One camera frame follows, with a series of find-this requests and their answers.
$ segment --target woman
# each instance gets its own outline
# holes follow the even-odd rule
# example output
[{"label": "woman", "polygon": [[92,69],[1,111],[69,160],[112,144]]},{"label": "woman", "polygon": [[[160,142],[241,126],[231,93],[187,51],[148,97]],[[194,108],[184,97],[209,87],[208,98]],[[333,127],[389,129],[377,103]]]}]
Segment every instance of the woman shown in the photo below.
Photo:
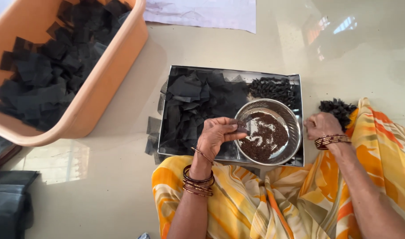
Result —
[{"label": "woman", "polygon": [[[208,119],[200,152],[170,157],[152,176],[161,237],[405,239],[405,129],[367,99],[352,117],[352,144],[328,144],[313,165],[278,167],[264,180],[239,166],[211,165],[223,142],[246,134],[233,119]],[[309,140],[343,134],[327,113],[312,115],[305,127]],[[183,189],[187,165],[195,182],[213,171],[215,184],[205,190],[212,197]]]}]

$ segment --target woman's left hand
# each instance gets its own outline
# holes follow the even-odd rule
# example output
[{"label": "woman's left hand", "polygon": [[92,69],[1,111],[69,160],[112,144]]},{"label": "woman's left hand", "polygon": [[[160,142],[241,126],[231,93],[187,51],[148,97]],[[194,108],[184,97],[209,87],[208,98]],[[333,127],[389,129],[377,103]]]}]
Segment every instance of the woman's left hand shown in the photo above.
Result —
[{"label": "woman's left hand", "polygon": [[237,123],[236,119],[227,117],[206,119],[198,139],[197,149],[214,160],[224,142],[247,137],[247,133],[237,132]]}]

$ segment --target forearm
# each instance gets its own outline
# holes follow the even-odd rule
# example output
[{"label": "forearm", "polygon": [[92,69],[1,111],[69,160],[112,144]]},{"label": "forearm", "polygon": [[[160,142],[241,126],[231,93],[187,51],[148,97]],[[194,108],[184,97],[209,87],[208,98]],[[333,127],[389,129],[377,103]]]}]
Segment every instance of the forearm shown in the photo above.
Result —
[{"label": "forearm", "polygon": [[352,199],[354,213],[364,238],[405,239],[405,221],[391,207],[360,164],[353,146],[329,145]]},{"label": "forearm", "polygon": [[[211,164],[199,154],[194,155],[189,177],[204,180],[210,177]],[[208,197],[183,191],[168,232],[168,239],[205,238],[207,233]]]}]

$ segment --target yellow saree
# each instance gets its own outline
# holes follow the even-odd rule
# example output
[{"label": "yellow saree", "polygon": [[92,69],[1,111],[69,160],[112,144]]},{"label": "yellow saree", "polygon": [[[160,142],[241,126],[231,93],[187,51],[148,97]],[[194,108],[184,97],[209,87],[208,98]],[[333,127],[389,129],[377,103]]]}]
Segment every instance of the yellow saree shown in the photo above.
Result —
[{"label": "yellow saree", "polygon": [[[405,220],[405,128],[373,110],[364,98],[347,134],[373,182]],[[191,156],[170,157],[152,175],[161,238],[167,237],[183,194],[183,168],[191,162]],[[313,165],[278,167],[264,180],[220,163],[213,172],[208,238],[361,238],[348,188],[327,150]]]}]

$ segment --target stainless steel tray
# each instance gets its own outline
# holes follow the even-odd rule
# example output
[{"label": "stainless steel tray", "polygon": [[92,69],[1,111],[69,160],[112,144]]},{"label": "stainless steel tray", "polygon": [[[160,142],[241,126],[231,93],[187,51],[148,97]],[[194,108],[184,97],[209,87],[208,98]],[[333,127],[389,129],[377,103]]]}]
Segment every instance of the stainless steel tray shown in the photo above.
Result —
[{"label": "stainless steel tray", "polygon": [[[244,80],[246,83],[251,83],[253,79],[260,79],[261,77],[273,77],[276,79],[283,79],[287,78],[290,80],[291,84],[298,85],[299,88],[295,88],[295,100],[296,103],[296,110],[293,110],[295,113],[301,129],[303,129],[303,102],[302,102],[302,97],[301,97],[301,80],[300,80],[300,75],[299,74],[293,74],[293,75],[280,75],[280,74],[273,74],[273,73],[261,73],[261,72],[254,72],[254,71],[237,71],[237,70],[228,70],[228,69],[218,69],[218,68],[204,68],[204,67],[193,67],[193,66],[171,66],[170,67],[170,74],[172,73],[173,68],[186,68],[189,70],[203,70],[203,71],[210,71],[210,70],[218,70],[221,73],[223,73],[223,76],[225,77],[225,80],[227,81],[235,81],[235,80]],[[162,132],[163,132],[163,123],[164,123],[164,118],[166,112],[164,112],[164,107],[166,106],[166,101],[164,100],[163,103],[163,120],[161,122],[161,129],[160,129],[160,136],[159,139],[162,139]],[[301,145],[299,150],[297,151],[296,155],[289,160],[287,163],[285,163],[285,166],[296,166],[296,167],[303,167],[305,164],[304,160],[304,145],[303,145],[303,140],[301,141]],[[216,161],[218,162],[240,162],[240,163],[245,163],[245,164],[251,164],[251,165],[257,165],[256,163],[253,163],[252,161],[248,160],[245,156],[239,153],[237,147],[235,144],[231,144],[228,148],[229,155],[218,155],[216,157]],[[174,152],[166,153],[162,152],[160,150],[160,143],[158,143],[158,149],[157,152],[162,155],[168,155],[168,156],[177,156],[179,154],[175,154]]]}]

